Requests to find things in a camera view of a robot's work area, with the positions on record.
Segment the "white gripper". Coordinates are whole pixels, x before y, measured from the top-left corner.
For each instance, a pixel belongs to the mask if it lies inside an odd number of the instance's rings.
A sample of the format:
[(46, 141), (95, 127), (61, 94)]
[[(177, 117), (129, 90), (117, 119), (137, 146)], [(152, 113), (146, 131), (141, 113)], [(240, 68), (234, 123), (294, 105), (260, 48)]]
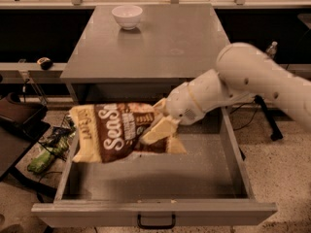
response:
[(192, 125), (205, 116), (191, 92), (189, 83), (182, 83), (174, 88), (166, 99), (157, 101), (153, 108), (157, 115), (164, 117), (141, 136), (140, 142), (144, 145), (151, 145), (173, 135), (179, 122), (181, 125)]

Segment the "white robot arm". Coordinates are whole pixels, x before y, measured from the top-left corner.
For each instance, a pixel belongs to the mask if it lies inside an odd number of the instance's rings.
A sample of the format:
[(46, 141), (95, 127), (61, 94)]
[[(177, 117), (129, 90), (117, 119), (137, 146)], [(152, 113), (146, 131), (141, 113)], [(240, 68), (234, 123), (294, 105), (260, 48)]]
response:
[(219, 107), (253, 94), (311, 130), (311, 82), (276, 64), (266, 53), (246, 43), (221, 50), (215, 67), (174, 88), (158, 101), (163, 117), (153, 122), (140, 141), (153, 144), (173, 135), (180, 125), (192, 125)]

